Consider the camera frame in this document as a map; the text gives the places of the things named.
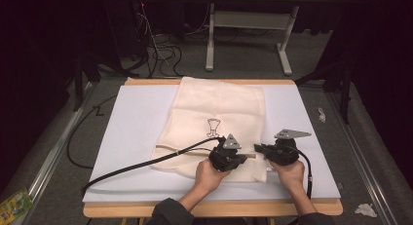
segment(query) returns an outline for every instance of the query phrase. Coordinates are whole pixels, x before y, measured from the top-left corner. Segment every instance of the cloth bag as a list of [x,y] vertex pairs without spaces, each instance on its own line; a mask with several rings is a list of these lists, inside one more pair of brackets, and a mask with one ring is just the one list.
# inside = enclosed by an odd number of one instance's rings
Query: cloth bag
[[[232,134],[247,154],[224,180],[232,182],[265,182],[267,163],[254,151],[260,144],[265,122],[265,100],[261,88],[234,85],[215,80],[184,77],[172,103],[168,123],[154,148],[152,159],[163,157],[214,136]],[[213,140],[196,148],[212,150]],[[174,170],[194,177],[197,165],[209,151],[194,150],[153,165],[155,169]]]

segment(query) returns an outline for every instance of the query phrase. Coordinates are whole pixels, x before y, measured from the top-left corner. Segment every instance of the hand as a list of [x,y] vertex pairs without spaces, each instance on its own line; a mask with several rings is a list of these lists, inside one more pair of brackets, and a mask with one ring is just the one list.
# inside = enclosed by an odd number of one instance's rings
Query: hand
[[302,162],[297,160],[295,163],[287,166],[281,166],[271,161],[269,162],[279,174],[280,181],[288,192],[303,188],[304,164]]
[[212,166],[210,160],[204,160],[198,164],[194,188],[199,187],[210,193],[218,188],[222,179],[230,173],[230,170],[218,171]]

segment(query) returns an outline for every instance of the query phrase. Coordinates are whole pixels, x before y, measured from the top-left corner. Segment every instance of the desk leg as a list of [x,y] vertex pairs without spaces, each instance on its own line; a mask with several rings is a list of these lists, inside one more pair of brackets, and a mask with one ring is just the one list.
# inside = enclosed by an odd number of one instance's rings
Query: desk leg
[[289,36],[291,35],[292,27],[294,26],[295,19],[297,19],[298,6],[292,9],[291,16],[288,20],[283,42],[277,44],[277,51],[279,52],[280,61],[282,62],[282,70],[285,76],[292,74],[291,67],[289,66],[288,58],[286,57],[285,48],[288,43]]
[[209,38],[206,49],[206,71],[213,70],[213,18],[214,18],[214,4],[209,5]]

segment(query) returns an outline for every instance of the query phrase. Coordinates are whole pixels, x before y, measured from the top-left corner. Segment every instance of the white surface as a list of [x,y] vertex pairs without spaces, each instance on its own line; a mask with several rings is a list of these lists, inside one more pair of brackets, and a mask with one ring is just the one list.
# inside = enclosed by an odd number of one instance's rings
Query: white surface
[[[150,160],[154,145],[168,121],[175,85],[123,86],[102,140],[91,180],[108,172]],[[266,99],[266,123],[262,143],[274,144],[282,129],[307,131],[296,138],[298,149],[310,159],[313,198],[340,198],[337,186],[295,85],[260,85]],[[84,202],[157,202],[179,199],[194,180],[174,172],[145,167],[113,176],[93,185]],[[206,200],[287,199],[278,176],[270,171],[267,183],[222,183]]]

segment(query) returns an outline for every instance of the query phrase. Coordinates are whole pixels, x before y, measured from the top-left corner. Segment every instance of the sleeve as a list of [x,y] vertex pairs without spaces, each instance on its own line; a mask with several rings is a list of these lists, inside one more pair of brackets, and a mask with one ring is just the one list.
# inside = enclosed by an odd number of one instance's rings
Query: sleeve
[[193,219],[194,215],[181,203],[166,199],[155,206],[152,218],[146,225],[191,225]]
[[334,225],[331,216],[322,213],[308,213],[298,218],[299,225]]

